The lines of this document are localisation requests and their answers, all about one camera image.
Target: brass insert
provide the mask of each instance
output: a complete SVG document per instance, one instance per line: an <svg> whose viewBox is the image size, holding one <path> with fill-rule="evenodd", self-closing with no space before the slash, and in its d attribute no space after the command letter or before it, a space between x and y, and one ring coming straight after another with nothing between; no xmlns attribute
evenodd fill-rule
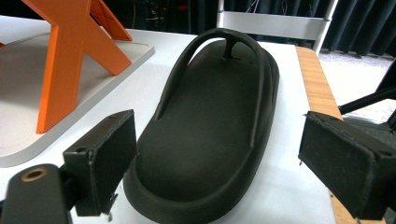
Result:
<svg viewBox="0 0 396 224"><path fill-rule="evenodd" d="M23 182L35 181L47 174L47 169L38 167L23 174L21 180Z"/></svg>

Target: white floor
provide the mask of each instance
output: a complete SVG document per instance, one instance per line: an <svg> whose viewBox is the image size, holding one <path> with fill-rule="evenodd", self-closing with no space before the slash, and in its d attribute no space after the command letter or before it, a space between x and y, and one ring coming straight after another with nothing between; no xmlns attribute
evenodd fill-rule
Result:
<svg viewBox="0 0 396 224"><path fill-rule="evenodd" d="M338 105L349 103L373 93L394 61L390 56L359 56L323 49L319 60ZM386 121L396 109L396 101L386 100L351 114Z"/></svg>

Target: flip-flop strap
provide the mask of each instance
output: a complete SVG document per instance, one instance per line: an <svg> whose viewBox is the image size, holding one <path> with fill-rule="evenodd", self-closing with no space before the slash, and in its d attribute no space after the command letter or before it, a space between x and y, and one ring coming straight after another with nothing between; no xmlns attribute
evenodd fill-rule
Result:
<svg viewBox="0 0 396 224"><path fill-rule="evenodd" d="M204 42L206 42L206 40L212 38L225 38L227 40L227 46L224 52L224 57L230 57L231 48L233 47L233 45L237 42L242 42L254 52L258 60L259 73L260 73L259 83L258 83L259 91L258 91L258 99L257 99L255 115L254 115L255 118L251 130L250 143L249 143L251 147L254 147L257 129L258 129L257 125L260 117L260 111L262 108L263 83L265 78L268 78L268 80L266 81L270 83L272 82L271 69L270 69L270 64L268 63L267 56L265 55L265 53L262 50L262 47L257 43L257 41L246 34L239 33L233 30L228 30L223 28L212 29L202 33L201 35L198 35L190 42L190 44L184 49L180 57L177 59L177 62L175 63L175 66L172 69L171 74L169 75L169 78L163 90L163 95L161 97L161 100L159 102L159 105L157 107L153 119L157 120L162 116L163 111L168 105L173 93L177 89L177 86L179 85L180 80L182 79L183 74L195 51Z"/></svg>

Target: orange stand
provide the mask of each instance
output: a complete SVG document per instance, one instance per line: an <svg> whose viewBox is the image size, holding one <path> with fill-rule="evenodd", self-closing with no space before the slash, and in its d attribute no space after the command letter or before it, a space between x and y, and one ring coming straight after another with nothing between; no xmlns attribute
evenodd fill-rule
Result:
<svg viewBox="0 0 396 224"><path fill-rule="evenodd" d="M88 53L111 75L131 61L97 25L115 39L132 40L102 0L22 0L51 24L37 133L45 133L77 106L83 54Z"/></svg>

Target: black flip-flop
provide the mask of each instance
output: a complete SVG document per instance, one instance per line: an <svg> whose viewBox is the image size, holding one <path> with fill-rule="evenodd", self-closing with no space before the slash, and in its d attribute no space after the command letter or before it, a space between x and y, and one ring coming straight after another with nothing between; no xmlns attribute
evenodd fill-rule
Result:
<svg viewBox="0 0 396 224"><path fill-rule="evenodd" d="M217 37L225 40L191 60ZM206 223L229 212L262 160L278 81L274 58L248 35L213 29L197 36L137 142L123 181L131 205L160 223Z"/></svg>

